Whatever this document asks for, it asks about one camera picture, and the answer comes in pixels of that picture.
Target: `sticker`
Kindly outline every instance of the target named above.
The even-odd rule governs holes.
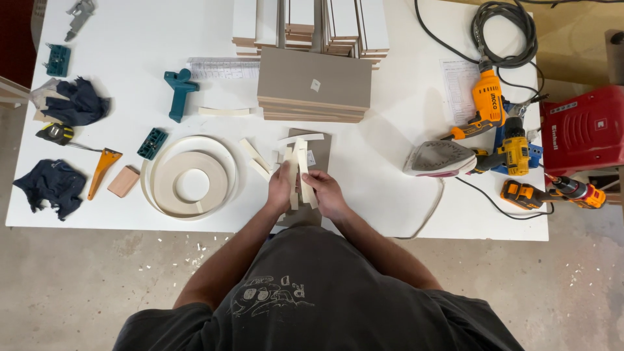
[[[599,119],[596,121],[596,130],[599,131],[600,129],[605,129],[607,128],[607,119],[603,118],[603,119]]]
[[[321,87],[321,82],[317,81],[316,79],[312,79],[312,85],[310,86],[310,89],[318,92],[318,88]]]
[[[316,164],[316,161],[314,160],[314,154],[312,153],[312,150],[308,150],[308,167],[313,166],[315,164]]]
[[[550,114],[554,114],[554,113],[557,113],[557,112],[565,111],[567,109],[571,109],[573,107],[576,107],[577,105],[578,105],[578,103],[576,101],[575,102],[571,102],[571,103],[569,103],[567,105],[559,106],[556,109],[550,110]]]

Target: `paper sheet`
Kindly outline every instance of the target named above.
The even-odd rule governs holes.
[[[472,88],[480,79],[476,64],[461,59],[441,59],[440,67],[444,76],[446,98],[455,120],[461,126],[474,117],[476,108],[472,98]]]
[[[257,78],[260,59],[239,57],[189,57],[187,68],[194,79],[206,78]]]

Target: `man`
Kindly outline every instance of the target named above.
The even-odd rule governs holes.
[[[293,227],[267,241],[290,206],[288,168],[173,309],[128,318],[114,350],[522,350],[487,302],[443,291],[347,206],[327,173],[301,178],[344,238]]]

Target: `ingco logo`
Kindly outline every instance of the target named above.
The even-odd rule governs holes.
[[[490,97],[492,98],[492,108],[493,109],[498,109],[498,106],[496,106],[496,95],[494,95],[494,93],[490,94]]]
[[[559,149],[559,146],[557,145],[557,125],[552,126],[552,149]]]

